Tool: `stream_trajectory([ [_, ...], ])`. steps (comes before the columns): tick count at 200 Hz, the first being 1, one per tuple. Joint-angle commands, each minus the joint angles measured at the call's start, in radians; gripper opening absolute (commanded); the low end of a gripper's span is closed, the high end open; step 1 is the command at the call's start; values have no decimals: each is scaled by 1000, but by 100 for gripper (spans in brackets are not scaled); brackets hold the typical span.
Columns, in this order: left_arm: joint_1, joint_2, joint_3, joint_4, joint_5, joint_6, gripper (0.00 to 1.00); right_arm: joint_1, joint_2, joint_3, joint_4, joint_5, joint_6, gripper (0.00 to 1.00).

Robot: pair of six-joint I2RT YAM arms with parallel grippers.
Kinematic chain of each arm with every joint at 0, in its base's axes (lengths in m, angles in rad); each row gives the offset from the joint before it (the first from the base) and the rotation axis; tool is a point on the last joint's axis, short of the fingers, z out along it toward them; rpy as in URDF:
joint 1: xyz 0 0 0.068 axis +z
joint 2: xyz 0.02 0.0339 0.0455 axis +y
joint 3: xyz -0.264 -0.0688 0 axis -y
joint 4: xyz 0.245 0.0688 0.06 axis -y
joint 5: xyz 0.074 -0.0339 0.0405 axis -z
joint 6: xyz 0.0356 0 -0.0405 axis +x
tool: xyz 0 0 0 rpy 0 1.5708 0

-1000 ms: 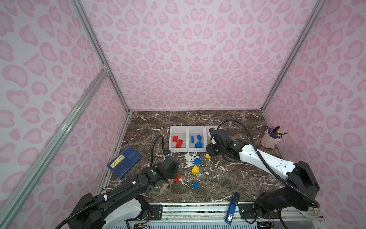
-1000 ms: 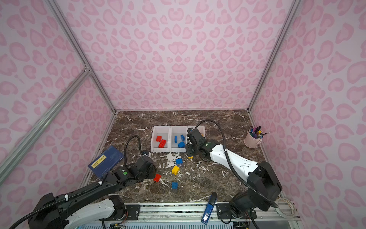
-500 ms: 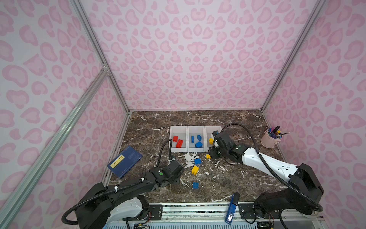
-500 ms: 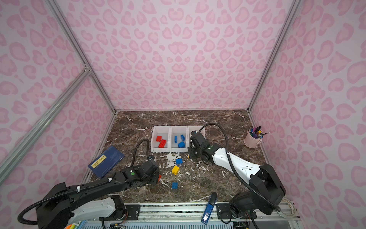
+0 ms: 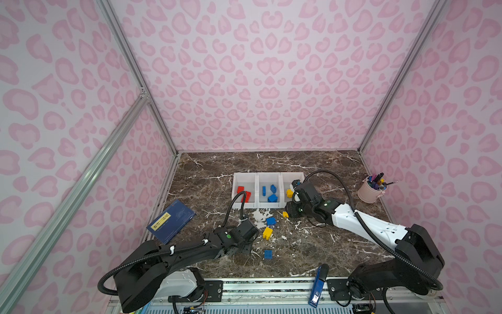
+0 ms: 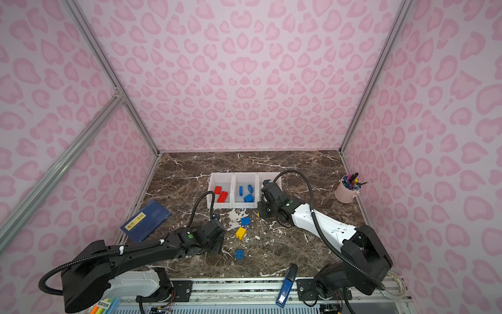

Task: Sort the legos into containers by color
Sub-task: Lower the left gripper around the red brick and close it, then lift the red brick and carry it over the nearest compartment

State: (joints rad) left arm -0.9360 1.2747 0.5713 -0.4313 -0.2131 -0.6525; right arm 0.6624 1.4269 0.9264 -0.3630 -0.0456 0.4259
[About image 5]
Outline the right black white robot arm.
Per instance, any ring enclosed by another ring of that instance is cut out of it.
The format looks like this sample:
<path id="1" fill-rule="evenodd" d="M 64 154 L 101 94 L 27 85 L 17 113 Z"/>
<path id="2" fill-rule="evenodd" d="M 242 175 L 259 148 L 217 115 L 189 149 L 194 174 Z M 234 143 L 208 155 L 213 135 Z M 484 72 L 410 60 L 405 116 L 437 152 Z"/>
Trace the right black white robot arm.
<path id="1" fill-rule="evenodd" d="M 395 225 L 357 210 L 345 182 L 338 175 L 335 178 L 348 197 L 346 203 L 325 198 L 306 177 L 292 181 L 292 197 L 285 210 L 291 218 L 313 218 L 366 238 L 392 256 L 385 262 L 359 265 L 346 282 L 349 298 L 362 299 L 374 290 L 385 293 L 394 287 L 421 296 L 443 290 L 439 276 L 445 262 L 429 232 L 417 224 Z"/>

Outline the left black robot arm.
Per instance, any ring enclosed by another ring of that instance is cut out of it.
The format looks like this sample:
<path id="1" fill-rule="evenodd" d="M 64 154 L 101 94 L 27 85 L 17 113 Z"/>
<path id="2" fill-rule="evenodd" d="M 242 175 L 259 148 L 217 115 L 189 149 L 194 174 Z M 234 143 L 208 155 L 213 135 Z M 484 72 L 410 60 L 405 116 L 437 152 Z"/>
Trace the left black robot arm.
<path id="1" fill-rule="evenodd" d="M 231 200 L 220 227 L 205 232 L 199 241 L 178 245 L 142 243 L 126 260 L 98 281 L 98 291 L 119 298 L 122 311 L 132 313 L 146 306 L 162 287 L 175 289 L 172 296 L 197 295 L 203 278 L 192 266 L 238 253 L 249 254 L 259 230 L 244 217 L 248 192 Z"/>

